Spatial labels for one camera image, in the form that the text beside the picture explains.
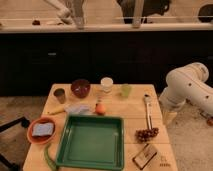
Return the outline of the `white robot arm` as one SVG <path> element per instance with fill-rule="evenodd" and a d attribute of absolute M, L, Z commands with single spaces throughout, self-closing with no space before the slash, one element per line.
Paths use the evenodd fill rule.
<path fill-rule="evenodd" d="M 189 100 L 213 117 L 213 87 L 206 84 L 208 78 L 209 70 L 200 62 L 175 68 L 166 76 L 159 101 L 167 110 L 179 111 Z"/>

